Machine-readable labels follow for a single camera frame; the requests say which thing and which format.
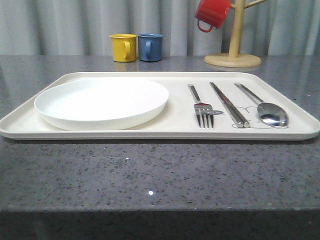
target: chopsticks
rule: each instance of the chopsticks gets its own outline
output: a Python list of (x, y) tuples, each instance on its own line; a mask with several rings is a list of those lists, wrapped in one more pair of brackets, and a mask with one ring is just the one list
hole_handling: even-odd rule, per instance
[(219, 96), (221, 103), (228, 111), (230, 117), (232, 118), (236, 126), (238, 128), (250, 128), (250, 123), (248, 122), (248, 120), (238, 111), (238, 109), (227, 98), (227, 96), (213, 82), (210, 82), (210, 85), (216, 92), (216, 94)]

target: stand base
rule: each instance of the stand base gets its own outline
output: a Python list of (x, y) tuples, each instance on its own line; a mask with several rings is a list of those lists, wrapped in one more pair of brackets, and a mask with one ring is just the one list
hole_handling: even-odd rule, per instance
[(204, 57), (207, 64), (230, 67), (230, 68), (247, 68), (255, 67), (261, 64), (258, 56), (249, 54), (239, 54), (238, 57), (229, 57), (229, 53), (217, 53)]

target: tray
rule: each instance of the tray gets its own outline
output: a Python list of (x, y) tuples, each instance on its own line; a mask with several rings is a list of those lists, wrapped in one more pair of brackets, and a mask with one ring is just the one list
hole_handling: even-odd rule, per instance
[[(38, 94), (59, 84), (85, 78), (146, 79), (160, 83), (169, 91), (169, 99), (156, 118), (125, 130), (62, 130), (46, 123), (34, 108)], [(237, 128), (210, 87), (214, 82), (250, 121), (250, 128)], [(240, 91), (235, 82), (242, 83), (266, 102), (284, 108), (289, 116), (287, 128), (269, 127), (259, 121), (257, 106)], [(188, 84), (194, 84), (201, 100), (224, 114), (214, 118), (214, 129), (198, 127)], [(216, 139), (216, 140), (277, 140), (301, 141), (320, 132), (320, 122), (297, 106), (259, 77), (241, 72), (75, 72), (63, 75), (38, 94), (0, 120), (0, 133), (16, 140), (71, 139)]]

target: mug handle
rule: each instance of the mug handle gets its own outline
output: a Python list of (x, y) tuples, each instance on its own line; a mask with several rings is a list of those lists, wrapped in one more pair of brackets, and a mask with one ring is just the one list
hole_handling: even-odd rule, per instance
[(202, 32), (204, 32), (204, 33), (209, 33), (211, 30), (212, 30), (212, 28), (214, 27), (214, 26), (210, 26), (210, 28), (208, 29), (208, 30), (205, 30), (205, 29), (203, 29), (203, 28), (201, 28), (200, 27), (200, 20), (198, 19), (198, 29), (200, 29)]
[(149, 40), (145, 42), (145, 55), (148, 59), (151, 58), (151, 41)]
[(129, 56), (130, 56), (130, 42), (125, 41), (124, 42), (124, 48), (125, 48), (125, 56), (124, 56), (124, 58), (125, 59), (129, 59)]

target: granite countertop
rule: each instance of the granite countertop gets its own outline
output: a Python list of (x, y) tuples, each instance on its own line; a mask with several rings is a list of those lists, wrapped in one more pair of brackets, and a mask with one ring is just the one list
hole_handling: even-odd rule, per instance
[[(0, 56), (0, 118), (73, 72), (245, 72), (320, 119), (320, 57), (254, 68), (203, 56)], [(320, 137), (305, 141), (11, 140), (0, 136), (0, 213), (320, 209)]]

